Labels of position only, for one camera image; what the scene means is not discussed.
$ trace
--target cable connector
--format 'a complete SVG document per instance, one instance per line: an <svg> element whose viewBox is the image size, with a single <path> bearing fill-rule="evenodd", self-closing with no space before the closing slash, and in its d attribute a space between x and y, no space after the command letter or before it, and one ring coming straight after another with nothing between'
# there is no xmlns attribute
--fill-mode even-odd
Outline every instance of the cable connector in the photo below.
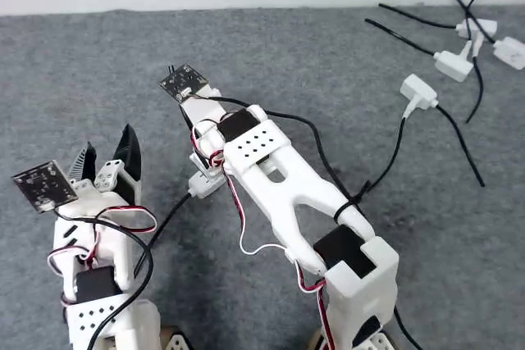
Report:
<svg viewBox="0 0 525 350"><path fill-rule="evenodd" d="M222 174L209 179L201 171L197 171L191 178L189 178L188 191L192 197L206 198L219 189L224 182L225 179Z"/></svg>
<svg viewBox="0 0 525 350"><path fill-rule="evenodd" d="M401 94L410 100L404 110L403 118L408 118L416 108L426 110L437 106L437 93L415 74L409 75L401 85Z"/></svg>
<svg viewBox="0 0 525 350"><path fill-rule="evenodd" d="M458 82L465 81L468 73L470 73L470 70L474 67L474 65L467 60L467 55L472 45L472 41L467 41L459 55L449 51L436 52L434 54L436 69L448 75L453 80Z"/></svg>
<svg viewBox="0 0 525 350"><path fill-rule="evenodd" d="M480 20L477 18L477 22L489 36L494 36L495 32L498 30L498 22L495 20ZM470 27L472 38L475 39L481 31L472 18L468 18L468 25ZM463 20L460 24L456 25L456 32L458 32L458 36L462 39L468 39L467 20Z"/></svg>
<svg viewBox="0 0 525 350"><path fill-rule="evenodd" d="M494 55L516 70L525 67L525 44L512 37L496 41Z"/></svg>

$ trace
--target circuit board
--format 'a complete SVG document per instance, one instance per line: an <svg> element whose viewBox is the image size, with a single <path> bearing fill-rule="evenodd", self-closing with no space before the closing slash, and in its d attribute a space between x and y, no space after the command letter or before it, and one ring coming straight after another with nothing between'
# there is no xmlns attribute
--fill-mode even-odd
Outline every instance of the circuit board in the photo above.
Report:
<svg viewBox="0 0 525 350"><path fill-rule="evenodd" d="M55 161L12 176L20 191L38 213L51 211L78 199Z"/></svg>
<svg viewBox="0 0 525 350"><path fill-rule="evenodd" d="M183 92L190 89L192 93L197 93L202 87L208 84L208 80L202 77L190 65L183 65L176 70L170 69L170 74L159 85L170 94L177 102L183 102L185 97Z"/></svg>

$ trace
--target black zip tie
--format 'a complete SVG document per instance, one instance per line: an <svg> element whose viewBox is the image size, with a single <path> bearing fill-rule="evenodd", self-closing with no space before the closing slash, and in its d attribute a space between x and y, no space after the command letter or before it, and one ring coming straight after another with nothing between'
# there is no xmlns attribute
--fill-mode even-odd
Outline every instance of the black zip tie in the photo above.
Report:
<svg viewBox="0 0 525 350"><path fill-rule="evenodd" d="M341 213L343 213L343 211L346 208L352 207L353 205L361 203L361 200L363 199L363 196L368 191L368 189L370 188L371 184L372 183L370 182L370 180L367 180L364 183L364 185L361 188L361 190L359 190L359 193L357 193L355 196L353 196L351 200L349 200L349 201L345 202L343 205L341 205L341 207L337 210L336 214L334 215L334 222L335 223L337 223L337 219L339 219L339 216L341 216Z"/></svg>

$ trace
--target gray carpet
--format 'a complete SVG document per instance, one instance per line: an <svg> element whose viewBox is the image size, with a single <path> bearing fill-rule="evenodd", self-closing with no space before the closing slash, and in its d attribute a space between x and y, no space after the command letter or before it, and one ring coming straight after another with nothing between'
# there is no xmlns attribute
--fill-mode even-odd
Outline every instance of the gray carpet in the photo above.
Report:
<svg viewBox="0 0 525 350"><path fill-rule="evenodd" d="M457 22L459 9L419 7ZM525 7L480 7L500 34L524 40ZM45 257L53 216L37 216L10 176L56 158L67 168L87 141L99 164L130 122L143 149L144 204L165 215L194 173L176 103L158 86L168 64L188 62L223 94L313 120L326 154L354 192L385 167L415 72L461 123L487 187L481 189L454 131L438 111L407 122L392 172L363 202L378 234L400 254L399 309L426 349L525 348L524 73L495 59L479 64L477 95L443 76L430 57L363 23L370 16L432 50L458 52L454 32L379 9L113 11L0 18L0 340L2 349L67 349L58 302L61 282ZM310 130L279 120L293 144L326 177ZM272 241L267 219L241 198L246 244ZM316 240L329 218L299 209ZM246 257L228 191L190 200L154 250L146 296L165 324L178 324L197 349L301 349L319 326L313 296L296 287L278 251ZM409 348L394 323L388 330Z"/></svg>

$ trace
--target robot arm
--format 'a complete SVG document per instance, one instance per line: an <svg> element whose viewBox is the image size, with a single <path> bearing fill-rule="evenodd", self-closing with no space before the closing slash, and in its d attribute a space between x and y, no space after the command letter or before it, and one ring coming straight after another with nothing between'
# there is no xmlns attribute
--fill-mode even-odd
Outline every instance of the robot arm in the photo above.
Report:
<svg viewBox="0 0 525 350"><path fill-rule="evenodd" d="M267 216L288 259L324 276L336 348L368 345L393 314L398 254L354 206L341 212L333 231L314 245L308 243L295 206L309 205L334 216L347 203L341 191L319 176L260 106L226 114L219 102L206 99L220 97L220 92L187 65L171 70L161 87L179 102L194 136L190 160L199 169L194 177L204 177L216 189L224 175L234 176ZM218 152L221 166L212 160ZM272 181L273 171L284 180Z"/></svg>
<svg viewBox="0 0 525 350"><path fill-rule="evenodd" d="M97 174L95 159L88 144L67 177L54 161L13 177L38 211L54 209L58 215L48 263L62 277L61 299L74 350L88 348L94 331L131 296L135 281L130 239L115 229L75 218L105 211L101 216L105 221L129 227L133 210L145 210L134 207L140 201L141 165L133 129L126 126L113 159ZM159 332L157 308L139 300L103 328L93 349L160 350Z"/></svg>

